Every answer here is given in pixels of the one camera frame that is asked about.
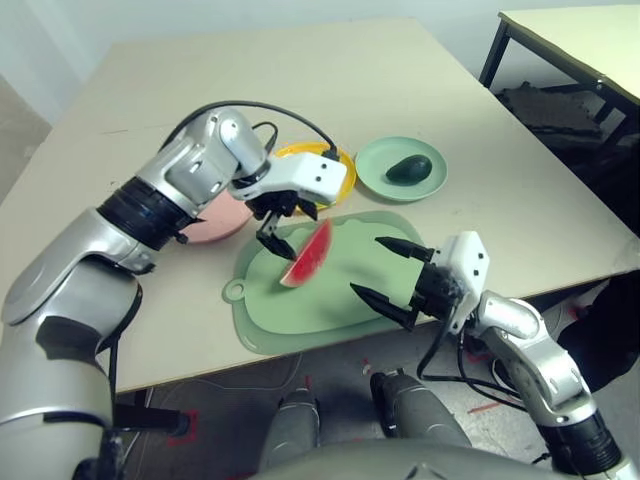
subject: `black cable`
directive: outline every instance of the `black cable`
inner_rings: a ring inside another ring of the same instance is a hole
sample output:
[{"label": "black cable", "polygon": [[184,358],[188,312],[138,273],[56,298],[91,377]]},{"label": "black cable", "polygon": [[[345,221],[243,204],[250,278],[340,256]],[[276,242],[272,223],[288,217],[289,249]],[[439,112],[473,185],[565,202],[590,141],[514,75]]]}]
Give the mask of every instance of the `black cable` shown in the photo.
[{"label": "black cable", "polygon": [[271,137],[269,137],[269,140],[267,140],[267,143],[264,144],[264,149],[267,151],[267,153],[271,153],[271,150],[273,150],[273,147],[276,144],[276,141],[278,140],[278,126],[273,122],[260,122],[253,125],[251,129],[255,130],[256,128],[260,128],[264,125],[269,125],[273,129],[273,133],[271,134]]},{"label": "black cable", "polygon": [[118,372],[118,341],[114,339],[109,347],[109,387],[111,390],[111,402],[115,405],[116,399],[116,375]]},{"label": "black cable", "polygon": [[540,455],[538,458],[536,458],[533,462],[531,462],[531,465],[536,465],[540,462],[544,462],[548,458],[551,458],[551,454],[549,452],[545,452],[542,455]]},{"label": "black cable", "polygon": [[505,395],[511,395],[512,397],[520,398],[520,395],[517,392],[509,390],[508,388],[504,388],[495,383],[488,382],[486,380],[481,380],[479,378],[467,377],[465,379],[455,375],[427,375],[426,373],[423,373],[420,379],[426,380],[427,382],[457,382],[457,383],[465,383],[465,384],[468,382],[471,382],[476,386],[491,388],[498,392],[504,393]]},{"label": "black cable", "polygon": [[176,125],[175,128],[173,130],[171,130],[171,133],[169,133],[169,135],[167,136],[165,141],[162,143],[162,146],[160,147],[160,150],[162,150],[164,147],[166,147],[168,144],[170,144],[173,140],[175,140],[175,138],[178,136],[178,134],[187,125],[189,125],[193,120],[198,118],[200,115],[202,115],[202,114],[204,114],[204,113],[206,113],[206,112],[208,112],[210,110],[213,110],[215,108],[221,108],[221,107],[264,108],[265,110],[273,110],[274,112],[278,112],[278,113],[281,113],[283,115],[287,115],[287,116],[289,116],[291,118],[294,118],[294,119],[298,120],[299,122],[305,124],[307,127],[309,127],[314,132],[316,132],[320,137],[322,137],[322,139],[325,142],[327,142],[329,144],[328,152],[331,155],[333,155],[332,157],[329,157],[329,158],[333,158],[335,160],[337,160],[339,158],[339,156],[338,156],[338,147],[336,147],[336,144],[333,142],[333,140],[331,140],[329,135],[324,133],[320,129],[320,127],[316,126],[314,123],[310,122],[309,120],[307,120],[306,118],[302,117],[301,115],[298,115],[297,113],[292,112],[291,110],[287,110],[286,108],[278,107],[276,105],[271,105],[269,103],[253,102],[253,101],[250,101],[250,100],[225,100],[225,101],[222,101],[222,102],[214,102],[214,103],[208,103],[207,105],[203,105],[202,107],[194,110],[189,115],[187,115],[185,118],[183,118],[180,121],[180,123],[178,123],[178,125]]},{"label": "black cable", "polygon": [[455,375],[427,375],[426,373],[424,373],[425,369],[427,368],[427,365],[429,364],[429,362],[431,362],[436,352],[442,346],[442,343],[444,342],[444,339],[447,336],[447,332],[449,331],[450,324],[451,324],[451,321],[449,321],[448,323],[442,324],[442,326],[440,327],[440,330],[438,330],[435,340],[433,341],[433,343],[431,343],[429,350],[427,350],[427,353],[424,354],[424,356],[422,357],[422,360],[420,360],[420,363],[418,363],[418,368],[417,368],[418,378],[420,380],[426,380],[427,382],[458,382],[458,383],[466,383],[467,385],[469,384],[469,382],[471,382],[474,385],[480,385],[482,387],[491,388],[498,392],[502,392],[506,395],[511,395],[513,397],[520,398],[520,395],[518,394],[518,392],[514,392],[513,390],[504,388],[500,385],[497,385],[492,382],[488,382],[486,380],[481,380],[479,378],[469,378],[469,377],[463,378],[463,377],[457,377]]},{"label": "black cable", "polygon": [[482,390],[480,390],[472,381],[469,377],[467,377],[467,373],[464,370],[464,362],[462,361],[462,350],[464,349],[464,336],[462,333],[460,333],[459,335],[459,341],[458,341],[458,354],[457,354],[457,358],[458,358],[458,370],[460,371],[460,376],[465,380],[465,382],[467,383],[467,385],[469,385],[469,388],[471,390],[473,390],[476,393],[479,393],[480,395],[482,395],[483,397],[487,397],[490,400],[493,400],[494,402],[498,402],[501,403],[503,405],[506,405],[507,407],[511,407],[511,408],[515,408],[516,410],[520,410],[521,412],[526,412],[527,409],[520,406],[520,405],[516,405],[515,403],[512,402],[508,402],[506,400],[503,400],[500,397],[496,397],[495,395],[492,395],[488,392],[483,392]]},{"label": "black cable", "polygon": [[431,342],[431,346],[429,347],[429,350],[427,350],[427,353],[424,354],[424,356],[422,357],[422,360],[420,360],[420,363],[418,363],[418,369],[416,372],[418,375],[418,378],[422,378],[422,374],[425,368],[427,368],[427,365],[429,365],[429,362],[433,360],[433,357],[435,356],[436,352],[442,346],[442,342],[444,342],[444,338],[447,336],[447,332],[449,331],[449,327],[452,321],[453,321],[453,318],[451,317],[449,321],[447,321],[446,323],[443,323],[440,326],[440,330],[438,330],[438,333],[436,334],[436,338],[433,340],[433,342]]}]

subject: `watermelon slice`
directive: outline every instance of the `watermelon slice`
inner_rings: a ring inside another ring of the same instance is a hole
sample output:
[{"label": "watermelon slice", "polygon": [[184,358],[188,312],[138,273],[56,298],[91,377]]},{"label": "watermelon slice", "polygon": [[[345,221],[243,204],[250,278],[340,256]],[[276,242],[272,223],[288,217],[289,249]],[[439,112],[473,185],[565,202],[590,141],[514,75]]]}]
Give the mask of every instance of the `watermelon slice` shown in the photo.
[{"label": "watermelon slice", "polygon": [[305,284],[324,263],[330,246],[331,221],[327,219],[313,232],[298,258],[289,265],[280,284],[289,288]]}]

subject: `avocado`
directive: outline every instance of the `avocado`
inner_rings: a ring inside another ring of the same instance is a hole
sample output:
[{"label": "avocado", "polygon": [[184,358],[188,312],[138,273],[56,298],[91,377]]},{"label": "avocado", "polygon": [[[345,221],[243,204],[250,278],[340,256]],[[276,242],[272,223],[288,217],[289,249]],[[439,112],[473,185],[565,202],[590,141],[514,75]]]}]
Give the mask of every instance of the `avocado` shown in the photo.
[{"label": "avocado", "polygon": [[415,185],[429,176],[433,164],[424,155],[410,155],[400,160],[385,174],[389,181],[398,185]]}]

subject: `green cutting board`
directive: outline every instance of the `green cutting board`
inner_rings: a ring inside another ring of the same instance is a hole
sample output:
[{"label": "green cutting board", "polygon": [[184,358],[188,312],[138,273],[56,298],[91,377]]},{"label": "green cutting board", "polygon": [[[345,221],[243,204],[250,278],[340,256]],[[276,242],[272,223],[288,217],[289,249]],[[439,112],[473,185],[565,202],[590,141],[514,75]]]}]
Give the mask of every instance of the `green cutting board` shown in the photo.
[{"label": "green cutting board", "polygon": [[[374,288],[401,306],[408,305],[422,264],[393,254],[378,236],[421,243],[415,229],[392,212],[366,212],[332,219],[327,259],[303,286],[286,288],[279,280],[289,265],[255,240],[240,253],[235,278],[223,298],[233,305],[242,343],[260,353],[286,353],[392,328],[349,286]],[[317,228],[310,222],[278,230],[296,251]]]}]

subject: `yellow plate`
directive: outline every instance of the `yellow plate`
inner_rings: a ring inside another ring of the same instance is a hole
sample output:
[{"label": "yellow plate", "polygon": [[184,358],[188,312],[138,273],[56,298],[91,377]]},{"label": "yellow plate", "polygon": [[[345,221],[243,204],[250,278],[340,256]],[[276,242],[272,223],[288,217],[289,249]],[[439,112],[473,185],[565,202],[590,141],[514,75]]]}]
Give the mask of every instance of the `yellow plate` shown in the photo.
[{"label": "yellow plate", "polygon": [[[329,146],[326,143],[322,142],[305,142],[305,143],[294,143],[287,147],[283,147],[276,152],[276,157],[284,157],[286,155],[291,155],[293,153],[302,153],[302,152],[310,152],[317,153],[320,155],[324,152]],[[356,166],[353,163],[353,160],[349,156],[347,152],[338,147],[338,153],[340,154],[340,163],[343,163],[347,166],[347,176],[342,183],[342,188],[340,189],[340,193],[338,194],[338,199],[336,200],[336,204],[342,202],[345,198],[349,196],[351,191],[353,190],[353,186],[356,183]],[[328,205],[321,205],[319,203],[316,204],[318,210],[323,210],[327,208]]]}]

